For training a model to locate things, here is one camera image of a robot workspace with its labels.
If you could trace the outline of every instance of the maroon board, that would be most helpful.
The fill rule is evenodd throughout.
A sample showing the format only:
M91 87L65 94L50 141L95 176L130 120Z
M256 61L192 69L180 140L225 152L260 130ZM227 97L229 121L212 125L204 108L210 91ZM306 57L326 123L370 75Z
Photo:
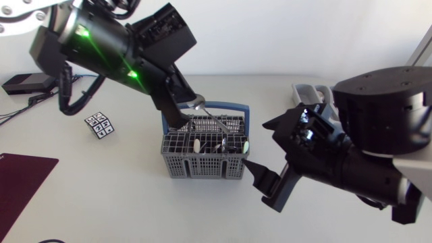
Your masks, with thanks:
M59 160L0 155L0 242Z

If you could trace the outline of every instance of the blue basket handle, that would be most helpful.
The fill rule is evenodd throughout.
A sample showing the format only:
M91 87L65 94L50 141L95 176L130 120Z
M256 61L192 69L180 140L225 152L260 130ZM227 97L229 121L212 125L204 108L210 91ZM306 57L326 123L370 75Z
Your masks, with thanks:
M221 102L221 101L206 101L205 107L214 108L214 109L229 109L232 111L242 111L244 113L244 133L246 136L249 136L250 112L249 112L248 105L242 105L242 104L230 103L230 102ZM189 108L187 105L179 105L179 109L187 109L187 108ZM165 135L168 134L169 126L167 120L163 115L162 115L162 127L163 127L163 133Z

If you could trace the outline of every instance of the black cable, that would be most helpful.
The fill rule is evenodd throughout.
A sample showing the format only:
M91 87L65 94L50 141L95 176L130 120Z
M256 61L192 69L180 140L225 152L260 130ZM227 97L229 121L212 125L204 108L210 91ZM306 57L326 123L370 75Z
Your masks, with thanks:
M382 202L377 202L377 201L374 201L374 200L371 200L371 199L369 199L369 198L365 198L365 197L363 197L363 196L359 196L359 195L356 195L362 202L364 202L364 203L366 203L367 205L369 205L369 206L371 206L371 207L375 207L375 208L377 208L377 209L379 209L379 210L383 210L383 209L385 209L386 208L386 204L385 203L382 203Z
M54 31L55 17L57 17L57 5L51 6L51 16L49 17L48 29Z
M98 6L99 8L101 8L103 10L104 13L106 13L110 18L116 19L116 20L125 20L127 18L129 18L130 16L132 16L132 14L134 14L136 8L138 7L138 4L140 3L141 0L130 0L128 2L128 7L126 10L126 13L123 14L117 14L117 13L113 13L110 9L108 9L103 0L94 0L94 4L96 6Z
M105 77L99 75L90 88L88 88L86 92L82 91L83 95L75 101L75 103L69 105L70 97L72 96L72 79L72 67L65 63L63 70L60 73L60 79L58 80L59 106L60 111L65 115L75 115L81 111L81 109L91 100L99 87L101 87L103 81L105 81Z
M77 80L79 80L80 78L83 78L83 77L96 77L96 76L95 75L91 75L91 74L74 75L72 77L72 83L74 83L75 81L77 81ZM5 119L4 121L0 122L0 126L3 125L3 124L5 124L6 122L8 122L10 119L14 118L15 116L17 116L17 115L19 115L19 114L27 111L29 108L32 108L33 106L35 106L35 105L37 105L37 104L39 104L39 103L41 103L43 101L46 101L47 99L53 97L54 95L56 95L58 93L59 93L59 91L56 91L56 92L51 92L49 94L40 94L40 95L36 95L34 97L30 97L29 98L29 104L28 104L27 107L25 107L23 109L19 109L17 111L11 112L11 113L8 113L8 114L5 114L5 115L0 115L0 116L3 116L3 117L0 117L0 120ZM43 99L32 100L32 98L39 97L39 96L42 96L44 98Z
M8 113L8 114L4 114L4 115L0 115L0 116L9 116L11 114L14 114L15 112L18 112L18 111L14 111L14 112L11 112L11 113Z

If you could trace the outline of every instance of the white tabletop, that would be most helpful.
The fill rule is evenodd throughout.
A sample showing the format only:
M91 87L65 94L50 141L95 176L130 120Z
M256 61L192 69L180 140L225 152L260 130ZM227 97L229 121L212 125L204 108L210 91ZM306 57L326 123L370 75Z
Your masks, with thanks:
M296 76L186 78L208 101L250 106L249 159L277 173L285 154L261 124L294 106L291 84L334 84ZM74 94L91 81L77 81ZM25 107L29 96L1 90L0 113ZM115 128L102 140L84 123L98 111ZM0 127L0 153L59 163L4 242L432 241L428 199L417 223L403 226L391 221L390 208L379 211L353 194L302 178L277 213L261 202L248 170L242 180L171 179L161 140L161 115L151 98L110 80L75 116L63 115L55 97L13 118Z

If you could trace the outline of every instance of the gray plastic basket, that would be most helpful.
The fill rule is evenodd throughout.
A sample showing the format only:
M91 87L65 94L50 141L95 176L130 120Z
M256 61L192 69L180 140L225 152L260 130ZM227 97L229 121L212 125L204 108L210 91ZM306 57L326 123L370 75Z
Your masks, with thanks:
M189 115L190 121L180 129L170 128L162 117L164 135L161 154L169 175L172 178L242 179L242 159L249 156L249 151L242 153L244 143L249 140L249 106L210 101L206 102L205 107L243 111L244 116L216 116L229 128L229 134L223 133L215 121L206 115ZM228 148L238 149L229 153L222 153L218 149L212 153L212 148L221 144L224 138L227 139ZM195 139L206 144L201 153L194 153Z

